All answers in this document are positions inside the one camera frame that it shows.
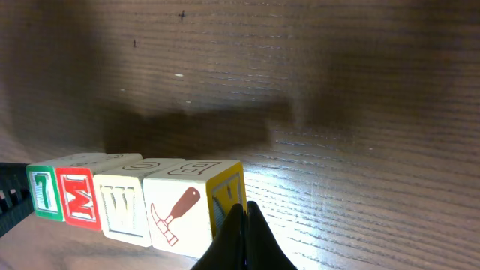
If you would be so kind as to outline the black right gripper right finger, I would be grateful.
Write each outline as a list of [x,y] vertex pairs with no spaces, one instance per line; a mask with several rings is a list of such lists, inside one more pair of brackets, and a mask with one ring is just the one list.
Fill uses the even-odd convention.
[[259,206],[254,201],[247,203],[244,238],[248,270],[296,270],[277,243]]

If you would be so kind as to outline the green 7 wooden block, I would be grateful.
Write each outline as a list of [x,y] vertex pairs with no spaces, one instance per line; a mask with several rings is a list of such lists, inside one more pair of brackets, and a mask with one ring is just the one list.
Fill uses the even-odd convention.
[[59,197],[56,168],[70,167],[72,164],[93,161],[106,156],[105,153],[79,153],[29,164],[25,171],[34,213],[39,218],[65,222],[62,202]]

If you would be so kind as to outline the yellow top wooden block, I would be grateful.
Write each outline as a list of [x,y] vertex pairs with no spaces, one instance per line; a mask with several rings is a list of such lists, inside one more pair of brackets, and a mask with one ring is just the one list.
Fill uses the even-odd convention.
[[103,234],[133,245],[152,245],[144,202],[143,180],[180,158],[148,158],[94,176],[94,192]]

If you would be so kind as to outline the red M wooden block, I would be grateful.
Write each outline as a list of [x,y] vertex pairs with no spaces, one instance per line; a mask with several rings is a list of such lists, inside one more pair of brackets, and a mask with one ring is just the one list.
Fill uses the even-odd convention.
[[57,166],[55,174],[65,222],[71,226],[100,231],[101,218],[94,177],[142,159],[138,153],[81,153]]

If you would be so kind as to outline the hammer wooden block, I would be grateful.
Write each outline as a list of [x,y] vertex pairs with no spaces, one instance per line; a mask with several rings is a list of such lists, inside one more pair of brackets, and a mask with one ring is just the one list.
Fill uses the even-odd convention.
[[152,246],[195,258],[247,200],[238,160],[187,160],[148,176],[142,189]]

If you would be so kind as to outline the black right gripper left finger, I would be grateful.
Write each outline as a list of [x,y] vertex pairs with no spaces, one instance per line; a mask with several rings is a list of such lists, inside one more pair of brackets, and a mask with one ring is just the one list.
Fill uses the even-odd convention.
[[239,270],[244,268],[244,210],[235,204],[213,242],[191,270]]

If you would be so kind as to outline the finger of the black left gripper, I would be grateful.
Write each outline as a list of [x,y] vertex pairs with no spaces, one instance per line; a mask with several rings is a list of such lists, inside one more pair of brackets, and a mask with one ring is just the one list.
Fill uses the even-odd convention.
[[33,212],[25,163],[1,163],[1,236]]

